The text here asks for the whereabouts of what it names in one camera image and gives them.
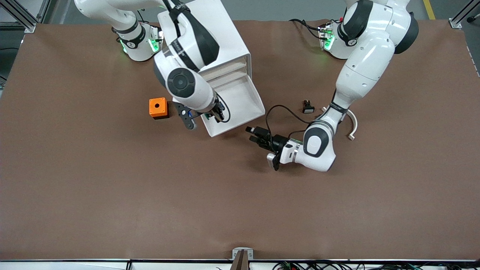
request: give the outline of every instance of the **gray floor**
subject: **gray floor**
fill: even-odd
[[[345,4],[340,0],[222,0],[227,12],[233,20],[287,21],[292,18],[318,20],[339,18],[343,15]],[[448,18],[460,9],[463,0],[432,0],[433,10],[438,19]],[[420,20],[428,19],[422,0],[411,0],[408,10],[415,13]],[[141,12],[145,20],[156,21],[161,8]],[[75,7],[73,0],[58,0],[52,16],[47,20],[51,24],[102,24],[102,21],[91,20],[83,16]],[[468,44],[472,55],[480,62],[480,20],[472,25],[464,23]],[[20,45],[23,33],[20,31],[0,31],[0,48]],[[16,50],[0,50],[0,75],[8,77]]]

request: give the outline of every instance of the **orange box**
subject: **orange box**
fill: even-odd
[[[153,119],[164,119],[168,115],[168,103],[165,98],[152,98],[149,102],[150,116]]]

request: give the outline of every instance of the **yellow stripe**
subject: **yellow stripe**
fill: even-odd
[[[433,14],[432,5],[430,5],[430,0],[423,0],[423,4],[425,5],[425,9],[427,10],[428,18],[430,20],[435,20],[435,14]]]

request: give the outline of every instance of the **white box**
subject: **white box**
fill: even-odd
[[[210,31],[220,46],[217,59],[203,67],[199,74],[221,96],[229,108],[228,123],[217,123],[202,115],[211,137],[243,125],[265,114],[265,107],[252,82],[252,58],[235,25],[220,0],[195,0],[186,4],[195,18]],[[176,37],[168,12],[158,14],[165,42]],[[227,110],[225,119],[229,118]]]

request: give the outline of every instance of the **brown tabletop surface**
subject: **brown tabletop surface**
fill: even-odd
[[[344,61],[299,24],[235,25],[267,109],[328,105]],[[38,25],[0,99],[0,258],[223,258],[237,246],[256,258],[479,258],[480,79],[462,31],[419,25],[351,107],[356,139],[345,120],[329,172],[273,171],[246,125],[211,138],[178,116],[154,121],[148,100],[168,93],[153,60],[131,61],[109,25]],[[270,123],[305,128],[282,109]]]

